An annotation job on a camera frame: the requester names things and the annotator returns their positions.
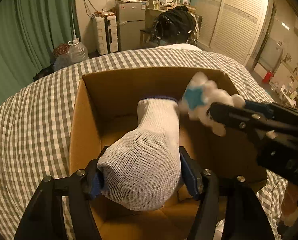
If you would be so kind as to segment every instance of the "mattress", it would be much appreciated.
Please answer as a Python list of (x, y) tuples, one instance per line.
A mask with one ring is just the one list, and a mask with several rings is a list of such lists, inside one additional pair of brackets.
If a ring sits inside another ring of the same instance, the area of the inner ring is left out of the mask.
[[(188, 44), (123, 51), (59, 70), (20, 90), (0, 106), (0, 232), (11, 240), (42, 178), (67, 177), (73, 107), (85, 73), (122, 68), (200, 67), (227, 73), (240, 95), (257, 102), (273, 101), (245, 67), (220, 54)], [(257, 193), (276, 239), (277, 219), (287, 182), (267, 171), (266, 186)], [(68, 200), (63, 198), (65, 226), (73, 239)]]

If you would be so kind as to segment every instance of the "bed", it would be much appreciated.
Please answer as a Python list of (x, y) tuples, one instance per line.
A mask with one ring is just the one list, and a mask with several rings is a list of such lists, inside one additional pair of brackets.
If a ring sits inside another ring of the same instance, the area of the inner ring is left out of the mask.
[[(130, 50), (67, 67), (23, 88), (0, 106), (0, 232), (13, 239), (25, 208), (41, 179), (69, 175), (71, 119), (79, 80), (85, 73), (121, 68), (159, 66), (201, 67), (226, 72), (240, 95), (271, 102), (250, 73), (235, 60), (178, 44), (155, 49)], [(276, 222), (287, 181), (267, 171), (267, 184), (258, 193), (276, 239)], [(73, 239), (68, 201), (65, 226)]]

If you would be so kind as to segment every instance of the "red object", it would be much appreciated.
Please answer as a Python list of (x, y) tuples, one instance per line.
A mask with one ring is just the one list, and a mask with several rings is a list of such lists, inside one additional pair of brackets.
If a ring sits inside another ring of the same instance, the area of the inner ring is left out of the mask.
[(268, 71), (267, 74), (265, 75), (264, 79), (262, 80), (262, 82), (265, 84), (268, 84), (272, 77), (273, 77), (273, 73)]

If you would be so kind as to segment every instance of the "black garbage bag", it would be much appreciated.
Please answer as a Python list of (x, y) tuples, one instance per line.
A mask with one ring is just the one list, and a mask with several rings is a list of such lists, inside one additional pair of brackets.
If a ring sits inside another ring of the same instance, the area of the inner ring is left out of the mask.
[(177, 6), (161, 13), (153, 21), (151, 40), (164, 40), (171, 44), (186, 43), (193, 33), (196, 21), (186, 6)]

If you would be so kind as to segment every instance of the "teal star patch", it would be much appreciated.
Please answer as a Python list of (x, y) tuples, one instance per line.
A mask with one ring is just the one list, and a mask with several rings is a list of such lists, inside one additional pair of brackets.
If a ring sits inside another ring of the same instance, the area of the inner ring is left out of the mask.
[(197, 106), (205, 105), (205, 102), (201, 99), (202, 93), (203, 89), (201, 87), (186, 89), (184, 98), (187, 100), (190, 110), (194, 110)]

